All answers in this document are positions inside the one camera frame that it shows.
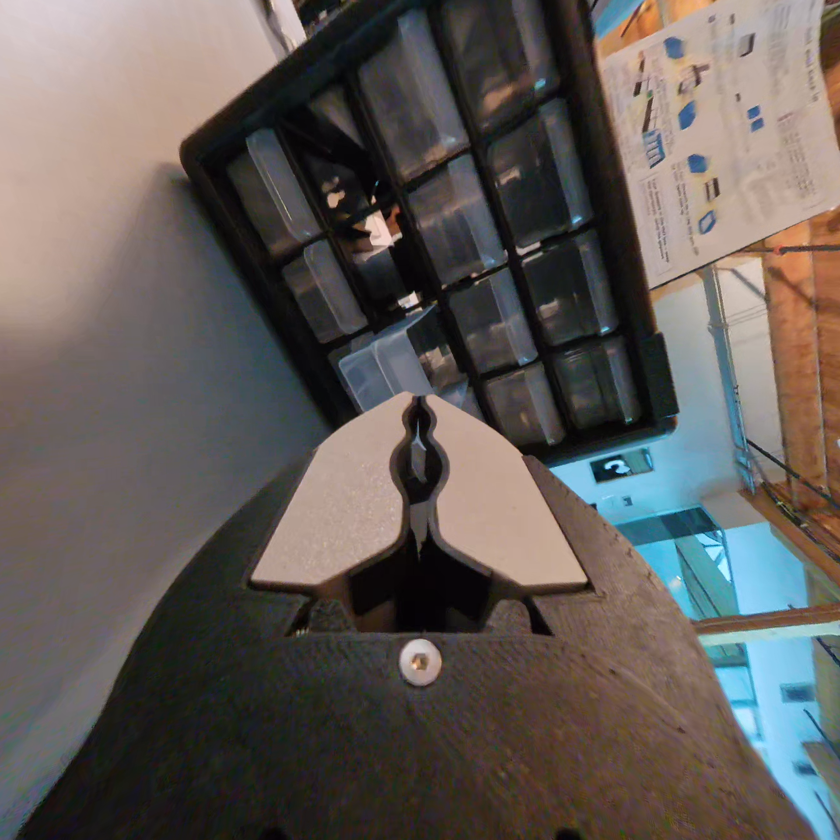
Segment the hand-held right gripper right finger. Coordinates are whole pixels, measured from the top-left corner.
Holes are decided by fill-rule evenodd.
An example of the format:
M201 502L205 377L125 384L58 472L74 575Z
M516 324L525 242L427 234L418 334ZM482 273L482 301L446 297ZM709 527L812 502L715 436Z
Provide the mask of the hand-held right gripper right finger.
M517 590L581 590L589 578L517 447L436 395L423 399L442 473L429 502L437 546Z

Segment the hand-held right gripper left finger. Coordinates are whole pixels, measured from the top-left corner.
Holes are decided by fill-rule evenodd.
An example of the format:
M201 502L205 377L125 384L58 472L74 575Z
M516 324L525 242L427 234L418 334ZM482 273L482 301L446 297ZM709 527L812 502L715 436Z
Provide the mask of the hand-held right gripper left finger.
M256 589L339 592L350 573L407 534L397 456L410 441L409 392L341 426L317 447L250 575Z

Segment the clear plastic drawer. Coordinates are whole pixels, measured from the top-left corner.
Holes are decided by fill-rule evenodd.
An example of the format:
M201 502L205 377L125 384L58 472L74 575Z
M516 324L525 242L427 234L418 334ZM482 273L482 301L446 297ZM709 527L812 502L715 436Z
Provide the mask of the clear plastic drawer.
M381 332L352 339L332 351L329 360L361 413L410 392L436 394L486 420L467 374L458 366L436 305L411 313Z

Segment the black drawer cabinet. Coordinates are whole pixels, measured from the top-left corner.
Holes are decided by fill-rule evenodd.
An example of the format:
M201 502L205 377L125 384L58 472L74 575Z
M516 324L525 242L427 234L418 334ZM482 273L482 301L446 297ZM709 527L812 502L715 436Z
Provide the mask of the black drawer cabinet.
M240 268L248 294L272 332L283 342L313 401L332 428L358 413L334 370L325 364L325 350L304 332L302 321L280 301L274 263L239 220L223 173L229 153L261 119L276 110L286 112L321 84L362 60L375 47L382 26L408 8L435 2L348 2L336 8L326 24L288 58L239 94L221 112L189 135L180 149L181 163L199 201ZM595 68L594 38L584 2L540 2L550 45L562 82L561 97L570 106L576 149L584 178L595 199L597 232L602 255L619 305L621 324L633 357L644 417L615 432L605 428L572 435L558 445L520 448L546 466L558 466L585 456L645 444L676 428L678 403L665 348L658 331L644 276L641 250L621 173L616 141L609 126L602 85Z

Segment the rows of clear cabinet drawers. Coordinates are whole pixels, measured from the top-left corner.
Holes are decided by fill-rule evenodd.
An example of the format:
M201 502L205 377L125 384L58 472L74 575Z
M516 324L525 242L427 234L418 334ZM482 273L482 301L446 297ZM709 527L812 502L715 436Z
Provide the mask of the rows of clear cabinet drawers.
M416 5L374 44L224 163L280 301L333 370L332 351L436 305L485 419L520 448L637 424L540 2Z

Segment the instruction poster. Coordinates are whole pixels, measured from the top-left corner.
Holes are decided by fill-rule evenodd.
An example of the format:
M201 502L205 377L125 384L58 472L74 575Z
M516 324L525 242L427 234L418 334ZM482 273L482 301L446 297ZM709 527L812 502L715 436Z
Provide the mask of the instruction poster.
M711 2L598 69L649 289L834 209L826 2Z

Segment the black wall sign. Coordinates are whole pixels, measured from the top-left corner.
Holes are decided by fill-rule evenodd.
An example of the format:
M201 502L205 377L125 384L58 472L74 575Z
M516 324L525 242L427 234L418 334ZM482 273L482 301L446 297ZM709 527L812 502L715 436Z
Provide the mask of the black wall sign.
M655 470L649 448L627 449L589 462L593 480L601 485L624 478L643 476Z

